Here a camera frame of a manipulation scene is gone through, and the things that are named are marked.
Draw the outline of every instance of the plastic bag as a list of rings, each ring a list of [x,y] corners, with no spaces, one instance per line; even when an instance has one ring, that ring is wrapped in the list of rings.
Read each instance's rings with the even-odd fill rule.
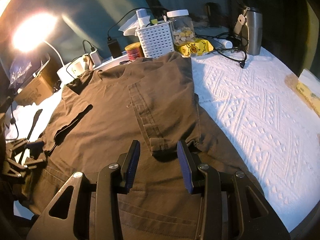
[[[186,45],[176,46],[176,48],[182,55],[188,57],[202,56],[213,51],[211,43],[204,39],[196,39],[195,42],[188,42]]]
[[[18,90],[22,84],[30,79],[33,73],[37,72],[42,66],[39,57],[28,54],[17,56],[10,67],[10,85],[9,89]]]

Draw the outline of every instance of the white cloth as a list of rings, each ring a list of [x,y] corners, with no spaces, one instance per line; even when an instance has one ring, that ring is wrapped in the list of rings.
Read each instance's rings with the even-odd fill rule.
[[[192,58],[192,70],[200,105],[290,232],[320,199],[320,119],[286,86],[292,72],[263,48],[248,55],[245,69],[208,54]]]
[[[42,101],[38,106],[33,103],[31,106],[17,106],[13,111],[13,116],[16,119],[16,124],[19,130],[19,137],[26,138],[31,130],[33,117],[36,111],[42,109],[42,113],[39,116],[38,122],[30,137],[30,142],[33,142],[39,138],[39,135],[47,127],[47,124],[51,118],[53,111],[56,109],[57,105],[61,101],[62,89],[54,93],[51,97]],[[17,129],[14,125],[10,125],[10,129],[6,131],[6,139],[14,139],[17,137]],[[21,154],[18,154],[15,159],[19,160]],[[24,153],[22,164],[25,162],[26,158],[29,157],[29,150],[27,149]]]

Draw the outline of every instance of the glass jar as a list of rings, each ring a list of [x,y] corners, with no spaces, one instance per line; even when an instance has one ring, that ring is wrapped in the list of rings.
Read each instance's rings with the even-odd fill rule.
[[[177,10],[167,12],[169,17],[172,41],[176,46],[186,45],[188,42],[195,42],[195,30],[188,10]]]

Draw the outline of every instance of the white jar lid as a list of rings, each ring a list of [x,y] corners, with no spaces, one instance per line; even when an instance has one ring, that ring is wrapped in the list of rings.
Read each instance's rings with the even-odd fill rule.
[[[167,16],[169,18],[177,17],[177,16],[187,16],[187,15],[189,15],[188,10],[177,10],[177,11],[167,12]]]

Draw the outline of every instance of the cardboard box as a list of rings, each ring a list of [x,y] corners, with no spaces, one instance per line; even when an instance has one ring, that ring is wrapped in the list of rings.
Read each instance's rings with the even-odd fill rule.
[[[320,98],[312,93],[311,90],[300,81],[297,84],[297,89],[306,98],[313,110],[320,117]]]
[[[52,96],[54,84],[59,80],[57,75],[59,66],[53,58],[48,58],[37,76],[14,98],[18,105],[27,106],[33,103],[39,105]]]
[[[304,69],[299,77],[297,90],[320,117],[320,81],[309,70]]]

